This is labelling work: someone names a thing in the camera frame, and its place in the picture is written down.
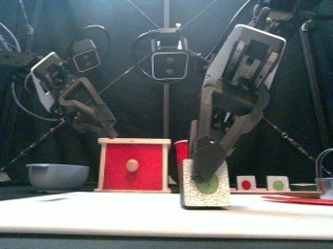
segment gray container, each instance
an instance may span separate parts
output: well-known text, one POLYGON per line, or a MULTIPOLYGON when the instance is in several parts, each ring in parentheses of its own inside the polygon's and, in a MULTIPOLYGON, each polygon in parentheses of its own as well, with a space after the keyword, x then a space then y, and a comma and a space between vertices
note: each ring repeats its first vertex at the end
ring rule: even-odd
POLYGON ((28 181, 38 192, 60 193, 77 190, 87 181, 88 167, 69 164, 28 164, 28 181))
POLYGON ((323 158, 325 156, 333 152, 333 149, 327 149, 319 153, 315 160, 315 185, 317 191, 321 199, 333 200, 333 177, 322 177, 322 169, 323 169, 323 158))

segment table surface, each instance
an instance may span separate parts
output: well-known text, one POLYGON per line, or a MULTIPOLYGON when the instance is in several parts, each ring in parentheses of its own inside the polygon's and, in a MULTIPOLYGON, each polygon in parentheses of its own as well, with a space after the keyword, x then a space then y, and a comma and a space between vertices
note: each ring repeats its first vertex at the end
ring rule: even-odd
POLYGON ((0 232, 333 240, 333 207, 231 195, 218 210, 186 210, 179 194, 84 193, 0 201, 0 232))

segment red box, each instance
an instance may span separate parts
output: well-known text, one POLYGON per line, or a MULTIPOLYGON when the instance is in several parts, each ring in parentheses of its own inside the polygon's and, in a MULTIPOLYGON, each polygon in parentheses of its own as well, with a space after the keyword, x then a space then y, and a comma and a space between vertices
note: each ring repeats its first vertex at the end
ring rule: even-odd
POLYGON ((100 138, 100 192, 169 193, 168 139, 100 138))

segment green button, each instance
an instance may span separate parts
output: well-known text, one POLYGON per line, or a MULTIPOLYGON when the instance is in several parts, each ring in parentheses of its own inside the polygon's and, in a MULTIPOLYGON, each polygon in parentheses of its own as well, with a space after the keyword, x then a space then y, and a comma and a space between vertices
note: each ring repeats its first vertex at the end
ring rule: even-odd
POLYGON ((280 181, 274 181, 272 182, 272 188, 275 191, 282 191, 283 190, 283 183, 280 181))
POLYGON ((214 175, 208 183, 195 183, 195 186, 200 193, 212 194, 218 188, 218 179, 214 175))

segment red cup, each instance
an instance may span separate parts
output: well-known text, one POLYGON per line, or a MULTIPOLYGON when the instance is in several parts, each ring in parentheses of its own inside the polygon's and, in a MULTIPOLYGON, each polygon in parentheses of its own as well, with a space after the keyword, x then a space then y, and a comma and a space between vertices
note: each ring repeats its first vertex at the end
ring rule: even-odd
POLYGON ((176 166, 182 165, 183 160, 188 159, 188 142, 187 140, 179 140, 173 143, 176 154, 176 166))

